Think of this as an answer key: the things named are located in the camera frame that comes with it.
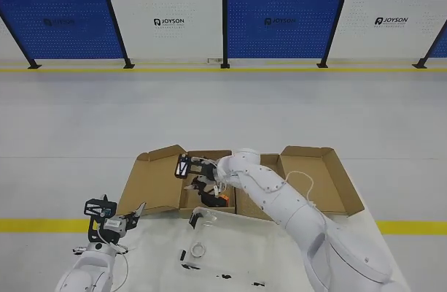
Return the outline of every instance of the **cardboard flap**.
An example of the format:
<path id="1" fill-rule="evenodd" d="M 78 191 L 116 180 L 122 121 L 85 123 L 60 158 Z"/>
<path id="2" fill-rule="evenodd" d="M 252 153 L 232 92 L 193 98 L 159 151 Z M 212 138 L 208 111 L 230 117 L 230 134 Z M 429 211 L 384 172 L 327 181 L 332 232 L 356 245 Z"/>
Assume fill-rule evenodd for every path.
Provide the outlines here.
<path id="1" fill-rule="evenodd" d="M 364 205 L 335 151 L 330 151 L 323 160 L 348 215 L 363 211 Z"/>
<path id="2" fill-rule="evenodd" d="M 322 148 L 317 147 L 301 147 L 286 146 L 280 155 L 287 156 L 305 156 L 305 157 L 322 157 Z"/>
<path id="3" fill-rule="evenodd" d="M 165 157 L 184 154 L 186 151 L 179 145 L 173 145 L 149 152 L 149 161 L 155 161 Z"/>
<path id="4" fill-rule="evenodd" d="M 149 153 L 139 154 L 139 156 L 137 156 L 136 160 L 148 161 L 149 160 Z"/>
<path id="5" fill-rule="evenodd" d="M 280 160 L 285 177 L 291 171 L 305 172 L 312 177 L 314 187 L 309 199 L 317 205 L 319 210 L 323 212 L 345 212 L 343 202 L 322 158 L 283 155 Z M 305 175 L 298 173 L 292 173 L 289 176 L 288 183 L 305 197 L 311 187 L 311 181 Z"/>
<path id="6" fill-rule="evenodd" d="M 182 181 L 175 178 L 178 155 L 184 150 L 178 146 L 142 153 L 134 162 L 118 205 L 117 214 L 123 215 L 146 202 L 142 214 L 179 209 Z"/>

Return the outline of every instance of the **white cable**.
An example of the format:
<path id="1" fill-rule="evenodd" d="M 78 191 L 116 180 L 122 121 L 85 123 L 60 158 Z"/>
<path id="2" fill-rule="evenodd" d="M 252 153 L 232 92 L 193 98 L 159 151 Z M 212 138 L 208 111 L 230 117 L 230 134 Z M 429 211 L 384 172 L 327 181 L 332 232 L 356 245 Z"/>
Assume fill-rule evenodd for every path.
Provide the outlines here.
<path id="1" fill-rule="evenodd" d="M 116 247 L 120 247 L 120 246 L 115 245 L 115 244 L 113 244 L 113 243 L 111 243 L 111 242 L 110 242 L 110 243 L 106 242 L 106 240 L 100 235 L 100 225 L 97 226 L 97 234 L 98 234 L 98 237 L 100 237 L 100 239 L 101 239 L 103 242 L 105 242 L 105 244 L 111 246 L 114 250 L 117 251 L 117 253 L 119 253 L 120 255 L 122 255 L 123 258 L 124 258 L 124 260 L 125 260 L 125 262 L 126 262 L 126 276 L 124 277 L 124 280 L 123 280 L 123 282 L 121 283 L 121 285 L 119 285 L 118 288 L 116 288 L 116 289 L 114 289 L 114 290 L 112 291 L 112 292 L 116 292 L 116 291 L 118 291 L 118 290 L 119 290 L 119 289 L 126 283 L 126 280 L 128 279 L 128 275 L 129 275 L 129 263 L 128 263 L 128 259 L 127 259 L 126 256 L 124 255 L 125 252 L 122 253 L 121 251 L 119 251 L 119 250 L 116 248 Z"/>
<path id="2" fill-rule="evenodd" d="M 120 253 L 120 255 L 123 256 L 124 261 L 126 262 L 126 276 L 124 277 L 123 282 L 121 283 L 121 285 L 118 286 L 118 288 L 114 289 L 112 292 L 116 292 L 118 291 L 125 283 L 126 280 L 128 279 L 128 275 L 129 275 L 129 264 L 128 264 L 128 259 L 126 258 L 126 256 L 123 253 Z"/>
<path id="3" fill-rule="evenodd" d="M 322 214 L 322 212 L 320 212 L 320 210 L 317 209 L 316 205 L 309 199 L 309 195 L 311 194 L 312 188 L 314 187 L 314 180 L 312 179 L 311 176 L 309 176 L 308 174 L 306 174 L 304 172 L 299 172 L 299 171 L 293 170 L 288 173 L 287 178 L 284 180 L 286 183 L 288 182 L 289 175 L 292 174 L 293 172 L 298 173 L 298 174 L 304 174 L 305 176 L 307 176 L 308 179 L 311 180 L 311 187 L 309 188 L 309 190 L 306 194 L 306 200 L 308 202 L 308 205 L 311 206 L 314 210 L 316 210 L 319 213 L 320 218 L 324 221 L 325 242 L 330 245 L 330 241 L 328 240 L 328 235 L 327 235 L 327 221 L 325 220 L 324 214 Z M 330 254 L 328 253 L 328 246 L 325 246 L 324 249 L 325 249 L 325 258 L 327 260 L 327 265 L 330 269 Z M 332 279 L 332 272 L 329 271 L 329 273 L 330 273 L 330 279 Z"/>
<path id="4" fill-rule="evenodd" d="M 213 165 L 215 165 L 215 167 L 217 167 L 217 164 L 215 163 L 215 161 L 210 160 L 210 159 L 207 159 L 207 158 L 192 157 L 191 159 L 199 159 L 199 160 L 202 160 L 202 161 L 207 161 L 207 162 L 209 162 L 210 164 L 213 164 Z"/>

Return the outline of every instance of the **open cardboard box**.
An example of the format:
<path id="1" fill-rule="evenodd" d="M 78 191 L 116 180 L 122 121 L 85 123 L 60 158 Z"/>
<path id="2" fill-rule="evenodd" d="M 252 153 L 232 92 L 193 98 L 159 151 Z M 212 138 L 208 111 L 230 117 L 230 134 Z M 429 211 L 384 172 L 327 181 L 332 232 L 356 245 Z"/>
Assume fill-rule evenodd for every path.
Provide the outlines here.
<path id="1" fill-rule="evenodd" d="M 178 157 L 186 153 L 179 145 L 174 145 L 149 153 L 142 153 L 136 159 L 128 182 L 118 206 L 118 214 L 126 214 L 137 209 L 142 203 L 146 206 L 142 214 L 153 214 L 178 210 L 182 218 L 189 218 L 194 208 L 205 207 L 197 191 L 188 191 L 195 174 L 186 180 L 174 176 Z M 231 155 L 230 150 L 188 151 L 191 156 L 207 157 L 212 160 Z M 222 194 L 229 198 L 228 207 L 211 208 L 223 212 L 235 213 L 235 190 L 228 187 Z"/>
<path id="2" fill-rule="evenodd" d="M 186 191 L 193 176 L 186 180 L 175 178 L 174 172 L 179 155 L 186 151 L 179 145 L 142 153 L 136 159 L 118 206 L 118 214 L 147 205 L 143 214 L 179 210 L 183 218 L 190 217 L 195 207 L 205 207 L 197 191 Z M 188 151 L 188 155 L 213 160 L 231 155 L 229 150 Z M 270 167 L 285 178 L 293 171 L 305 172 L 314 180 L 310 200 L 325 214 L 353 215 L 362 210 L 361 199 L 354 189 L 340 159 L 332 148 L 287 146 L 281 154 L 262 154 L 261 164 Z M 299 193 L 306 195 L 311 181 L 297 173 L 289 176 L 288 183 Z M 270 220 L 242 190 L 228 188 L 225 195 L 229 205 L 215 208 L 224 212 Z"/>
<path id="3" fill-rule="evenodd" d="M 346 170 L 332 148 L 287 146 L 281 154 L 261 154 L 260 163 L 286 178 L 289 172 L 305 172 L 314 180 L 309 195 L 317 208 L 327 215 L 353 215 L 364 210 Z M 306 196 L 311 181 L 292 173 L 288 183 Z M 253 218 L 270 218 L 245 194 L 236 190 L 236 213 Z"/>

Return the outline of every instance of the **gray floor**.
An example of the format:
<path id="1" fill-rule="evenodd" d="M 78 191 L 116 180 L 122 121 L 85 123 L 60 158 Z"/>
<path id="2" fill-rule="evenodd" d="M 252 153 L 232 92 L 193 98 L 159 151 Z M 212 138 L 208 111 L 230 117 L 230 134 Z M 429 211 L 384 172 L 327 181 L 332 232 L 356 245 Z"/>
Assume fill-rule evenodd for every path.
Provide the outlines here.
<path id="1" fill-rule="evenodd" d="M 376 220 L 447 220 L 447 73 L 321 72 L 0 74 L 0 218 L 83 218 L 173 144 L 333 147 Z M 53 289 L 79 238 L 0 234 L 0 291 Z M 413 291 L 447 291 L 447 237 L 386 240 Z"/>

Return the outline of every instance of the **white tabletop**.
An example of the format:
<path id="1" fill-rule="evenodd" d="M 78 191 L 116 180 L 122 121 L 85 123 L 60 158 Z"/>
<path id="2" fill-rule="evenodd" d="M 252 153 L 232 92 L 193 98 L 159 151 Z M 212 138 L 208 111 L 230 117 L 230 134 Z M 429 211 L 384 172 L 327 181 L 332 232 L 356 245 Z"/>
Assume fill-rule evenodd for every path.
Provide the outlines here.
<path id="1" fill-rule="evenodd" d="M 332 219 L 373 238 L 389 256 L 394 270 L 393 280 L 401 283 L 407 292 L 410 291 L 367 207 L 350 218 L 334 216 Z M 244 286 L 222 278 L 204 277 L 198 272 L 183 269 L 179 264 L 179 255 L 181 249 L 186 248 L 184 234 L 188 233 L 190 228 L 192 227 L 188 220 L 179 219 L 176 214 L 164 213 L 141 219 L 137 228 L 129 231 L 120 241 L 131 249 L 127 254 L 130 268 L 128 280 L 121 291 L 313 291 L 304 271 L 298 246 L 278 226 L 275 227 L 278 229 L 273 251 L 277 265 L 271 267 L 271 277 L 264 288 Z M 113 288 L 123 281 L 124 276 L 124 260 L 118 256 L 114 268 Z"/>

